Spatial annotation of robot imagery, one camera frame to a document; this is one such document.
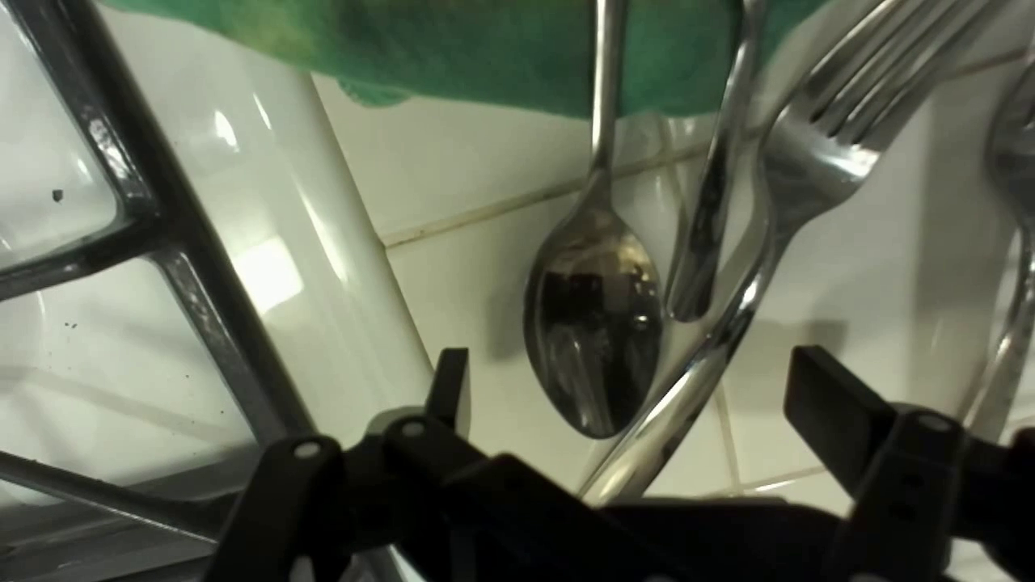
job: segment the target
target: green towel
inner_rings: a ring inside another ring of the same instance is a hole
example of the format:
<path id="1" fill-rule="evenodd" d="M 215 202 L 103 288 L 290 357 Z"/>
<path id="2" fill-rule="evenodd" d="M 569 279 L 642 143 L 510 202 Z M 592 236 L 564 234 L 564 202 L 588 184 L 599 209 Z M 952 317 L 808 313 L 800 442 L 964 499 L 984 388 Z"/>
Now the green towel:
<path id="1" fill-rule="evenodd" d="M 108 0 L 324 71 L 360 105 L 408 95 L 588 112 L 592 0 Z M 820 0 L 768 0 L 766 56 Z M 622 111 L 722 105 L 731 0 L 628 0 Z"/>

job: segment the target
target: stainless steel utensil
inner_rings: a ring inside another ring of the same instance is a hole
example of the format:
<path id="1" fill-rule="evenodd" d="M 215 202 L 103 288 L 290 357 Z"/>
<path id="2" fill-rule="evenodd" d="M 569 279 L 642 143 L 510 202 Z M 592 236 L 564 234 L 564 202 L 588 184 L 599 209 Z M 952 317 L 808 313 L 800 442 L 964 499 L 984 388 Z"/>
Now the stainless steel utensil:
<path id="1" fill-rule="evenodd" d="M 1035 66 L 1027 66 L 993 119 L 986 172 L 1015 218 L 1017 265 L 1006 323 L 961 421 L 970 433 L 997 442 L 1022 386 L 1035 327 Z"/>
<path id="2" fill-rule="evenodd" d="M 640 412 L 660 357 L 656 265 L 610 207 L 619 0 L 596 2 L 592 169 L 524 293 L 524 346 L 557 412 L 613 435 Z"/>
<path id="3" fill-rule="evenodd" d="M 764 252 L 735 302 L 709 319 L 698 342 L 672 376 L 660 377 L 651 405 L 584 477 L 584 500 L 646 490 L 715 393 L 791 236 L 861 192 L 886 144 L 931 95 L 937 71 L 997 5 L 1003 0 L 878 0 L 806 75 L 761 149 L 768 207 L 764 225 L 754 223 L 754 236 L 764 238 Z"/>
<path id="4" fill-rule="evenodd" d="M 755 85 L 766 0 L 731 0 L 735 61 L 722 98 L 717 133 L 705 154 L 702 197 L 681 202 L 679 236 L 668 267 L 667 306 L 676 319 L 698 319 L 710 306 L 715 273 L 729 223 L 729 197 L 743 154 L 743 127 Z"/>

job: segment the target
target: spoon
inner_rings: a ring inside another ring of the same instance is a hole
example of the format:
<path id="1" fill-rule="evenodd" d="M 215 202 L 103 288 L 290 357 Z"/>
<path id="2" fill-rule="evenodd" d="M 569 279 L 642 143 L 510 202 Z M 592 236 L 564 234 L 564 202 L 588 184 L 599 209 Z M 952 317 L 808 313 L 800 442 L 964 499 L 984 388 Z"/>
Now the spoon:
<path id="1" fill-rule="evenodd" d="M 1035 330 L 1035 66 L 1006 95 L 991 143 L 986 173 L 1017 225 L 1015 286 L 997 348 L 961 412 L 964 427 L 997 442 L 1017 393 Z"/>
<path id="2" fill-rule="evenodd" d="M 660 357 L 656 265 L 610 207 L 619 61 L 619 0 L 596 0 L 592 166 L 524 293 L 527 358 L 552 408 L 596 439 L 631 424 Z"/>
<path id="3" fill-rule="evenodd" d="M 743 127 L 766 22 L 766 0 L 731 0 L 735 13 L 735 61 L 723 80 L 717 133 L 709 144 L 702 197 L 681 205 L 676 256 L 668 267 L 667 306 L 676 319 L 698 319 L 710 306 L 710 288 L 729 223 L 729 197 L 743 154 Z"/>

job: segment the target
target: fork tines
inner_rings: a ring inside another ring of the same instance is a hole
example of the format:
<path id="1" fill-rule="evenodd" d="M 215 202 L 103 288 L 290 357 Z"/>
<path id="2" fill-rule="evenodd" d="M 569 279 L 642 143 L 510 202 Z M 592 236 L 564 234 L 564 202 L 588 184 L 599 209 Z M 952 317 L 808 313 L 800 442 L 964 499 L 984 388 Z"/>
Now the fork tines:
<path id="1" fill-rule="evenodd" d="M 945 66 L 1003 0 L 878 0 L 810 69 L 810 124 L 843 143 L 886 144 L 931 95 Z"/>

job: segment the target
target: wire rack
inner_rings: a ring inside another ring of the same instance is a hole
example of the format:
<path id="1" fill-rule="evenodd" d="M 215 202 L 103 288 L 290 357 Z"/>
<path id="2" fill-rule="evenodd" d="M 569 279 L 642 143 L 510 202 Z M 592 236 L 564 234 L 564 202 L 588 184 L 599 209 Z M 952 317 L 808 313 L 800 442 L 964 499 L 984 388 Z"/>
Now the wire rack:
<path id="1" fill-rule="evenodd" d="M 90 0 L 3 0 L 116 192 L 116 220 L 0 267 L 0 302 L 148 258 L 210 348 L 256 446 L 143 484 L 111 484 L 0 454 L 0 477 L 61 499 L 0 513 L 0 578 L 192 578 L 260 448 L 315 433 L 230 256 Z"/>

